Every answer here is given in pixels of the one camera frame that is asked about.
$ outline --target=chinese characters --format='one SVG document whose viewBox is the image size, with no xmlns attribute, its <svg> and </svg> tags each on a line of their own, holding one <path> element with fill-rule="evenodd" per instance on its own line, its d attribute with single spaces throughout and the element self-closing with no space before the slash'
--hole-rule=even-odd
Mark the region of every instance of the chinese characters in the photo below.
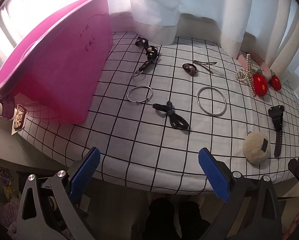
<svg viewBox="0 0 299 240">
<path fill-rule="evenodd" d="M 83 36 L 84 31 L 88 30 L 88 28 L 89 28 L 88 24 L 86 24 L 84 28 L 85 28 L 85 30 L 83 30 L 82 32 L 79 32 L 80 38 Z"/>
<path fill-rule="evenodd" d="M 95 40 L 94 35 L 91 36 L 91 39 L 88 40 L 88 44 L 85 46 L 85 51 L 88 52 L 89 51 L 89 47 L 92 46 L 93 42 Z"/>
</svg>

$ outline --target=white curtain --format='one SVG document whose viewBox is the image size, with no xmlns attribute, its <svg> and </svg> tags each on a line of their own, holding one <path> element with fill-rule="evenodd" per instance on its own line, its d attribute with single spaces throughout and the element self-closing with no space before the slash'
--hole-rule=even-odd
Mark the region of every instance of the white curtain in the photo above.
<svg viewBox="0 0 299 240">
<path fill-rule="evenodd" d="M 6 0 L 0 17 L 17 44 L 45 17 L 74 0 Z M 175 36 L 218 43 L 236 58 L 253 51 L 299 96 L 299 6 L 295 0 L 108 0 L 113 31 L 135 31 L 168 45 Z M 0 65 L 12 51 L 0 39 Z"/>
</svg>

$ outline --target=black label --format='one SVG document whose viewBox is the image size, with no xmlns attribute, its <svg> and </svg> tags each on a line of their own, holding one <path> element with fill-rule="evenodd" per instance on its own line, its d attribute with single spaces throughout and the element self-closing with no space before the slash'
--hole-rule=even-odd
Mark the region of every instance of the black label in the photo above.
<svg viewBox="0 0 299 240">
<path fill-rule="evenodd" d="M 268 143 L 268 141 L 264 138 L 263 145 L 262 145 L 262 148 L 261 148 L 261 150 L 262 150 L 263 152 L 266 151 L 267 143 Z"/>
</svg>

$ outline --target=silver ring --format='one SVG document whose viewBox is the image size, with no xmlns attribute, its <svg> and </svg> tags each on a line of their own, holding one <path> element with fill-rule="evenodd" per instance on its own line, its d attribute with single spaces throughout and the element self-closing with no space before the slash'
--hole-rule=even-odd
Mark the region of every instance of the silver ring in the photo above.
<svg viewBox="0 0 299 240">
<path fill-rule="evenodd" d="M 148 89 L 151 91 L 151 95 L 148 96 L 147 98 L 145 98 L 145 99 L 142 100 L 142 101 L 133 101 L 133 100 L 131 100 L 128 96 L 129 96 L 129 94 L 130 94 L 133 90 L 135 90 L 135 89 L 137 89 L 137 88 L 148 88 Z M 138 87 L 134 87 L 134 88 L 132 88 L 132 89 L 127 93 L 127 99 L 128 99 L 128 101 L 131 101 L 131 102 L 133 102 L 133 103 L 143 103 L 143 102 L 149 100 L 149 99 L 152 97 L 152 95 L 153 95 L 153 90 L 152 90 L 152 88 L 150 88 L 149 86 L 138 86 Z"/>
<path fill-rule="evenodd" d="M 218 92 L 218 93 L 222 96 L 222 98 L 223 98 L 223 100 L 224 100 L 225 107 L 224 107 L 223 111 L 220 112 L 219 114 L 212 114 L 212 113 L 206 111 L 206 110 L 201 106 L 201 103 L 200 103 L 200 100 L 199 100 L 199 96 L 200 96 L 200 93 L 201 93 L 203 90 L 205 90 L 205 89 L 215 90 L 216 92 Z M 213 87 L 202 87 L 202 88 L 197 92 L 197 94 L 196 94 L 196 99 L 197 99 L 197 103 L 199 104 L 200 108 L 201 108 L 205 113 L 207 113 L 207 114 L 209 114 L 209 115 L 211 115 L 211 116 L 221 116 L 221 115 L 223 115 L 223 114 L 225 113 L 225 111 L 226 111 L 226 107 L 227 107 L 226 99 L 225 99 L 225 97 L 223 96 L 223 94 L 222 94 L 219 90 L 217 90 L 216 88 L 213 88 Z"/>
<path fill-rule="evenodd" d="M 138 75 L 142 74 L 144 70 L 142 71 L 139 71 L 139 70 L 136 70 L 131 76 L 132 77 L 137 77 Z"/>
</svg>

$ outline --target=sticker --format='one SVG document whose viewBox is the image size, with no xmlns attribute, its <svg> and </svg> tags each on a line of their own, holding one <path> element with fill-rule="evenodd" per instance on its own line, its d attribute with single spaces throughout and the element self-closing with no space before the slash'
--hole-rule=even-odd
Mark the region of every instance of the sticker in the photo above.
<svg viewBox="0 0 299 240">
<path fill-rule="evenodd" d="M 26 109 L 22 105 L 16 105 L 16 115 L 13 119 L 13 126 L 11 134 L 15 134 L 22 130 L 25 123 Z"/>
</svg>

